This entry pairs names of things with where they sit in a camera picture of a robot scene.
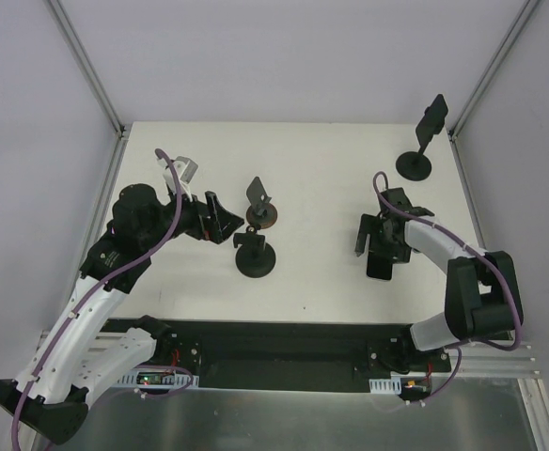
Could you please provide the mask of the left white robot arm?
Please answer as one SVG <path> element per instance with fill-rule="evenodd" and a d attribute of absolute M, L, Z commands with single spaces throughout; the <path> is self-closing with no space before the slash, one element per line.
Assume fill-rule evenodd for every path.
<path fill-rule="evenodd" d="M 0 380 L 0 406 L 15 425 L 25 424 L 51 443 L 70 440 L 88 411 L 117 379 L 141 364 L 171 367 L 178 361 L 173 330 L 143 316 L 102 356 L 85 362 L 104 323 L 131 293 L 151 255 L 181 234 L 220 244 L 243 225 L 214 192 L 199 201 L 169 195 L 162 204 L 144 183 L 125 187 L 105 233 L 89 249 L 67 307 L 28 367 Z"/>

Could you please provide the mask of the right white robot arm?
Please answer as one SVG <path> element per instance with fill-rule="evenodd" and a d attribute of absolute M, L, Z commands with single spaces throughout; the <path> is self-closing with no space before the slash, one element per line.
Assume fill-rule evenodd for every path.
<path fill-rule="evenodd" d="M 524 314 L 514 264 L 509 254 L 469 245 L 441 225 L 434 214 L 414 206 L 401 188 L 377 192 L 380 212 L 360 218 L 355 253 L 368 255 L 367 277 L 389 281 L 398 264 L 414 252 L 446 276 L 443 311 L 408 327 L 397 346 L 399 364 L 419 370 L 431 350 L 456 347 L 471 340 L 489 344 L 495 334 L 515 332 L 520 344 Z"/>

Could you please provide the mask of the black clamp phone stand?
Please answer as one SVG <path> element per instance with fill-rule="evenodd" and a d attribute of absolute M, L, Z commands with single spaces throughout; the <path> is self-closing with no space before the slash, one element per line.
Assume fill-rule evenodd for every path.
<path fill-rule="evenodd" d="M 235 233 L 235 264 L 239 272 L 249 278 L 261 278 L 275 267 L 276 254 L 257 225 L 249 225 L 244 233 Z"/>
<path fill-rule="evenodd" d="M 417 151 L 406 151 L 398 157 L 396 170 L 403 178 L 410 181 L 422 181 L 430 176 L 432 171 L 431 161 L 425 154 L 429 144 L 423 147 L 419 145 Z"/>

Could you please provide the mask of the white-edged black phone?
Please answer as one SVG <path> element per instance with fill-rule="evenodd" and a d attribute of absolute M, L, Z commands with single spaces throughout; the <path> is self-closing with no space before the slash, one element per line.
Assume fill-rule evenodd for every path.
<path fill-rule="evenodd" d="M 387 257 L 369 253 L 366 275 L 369 278 L 390 281 L 393 275 L 393 261 Z"/>

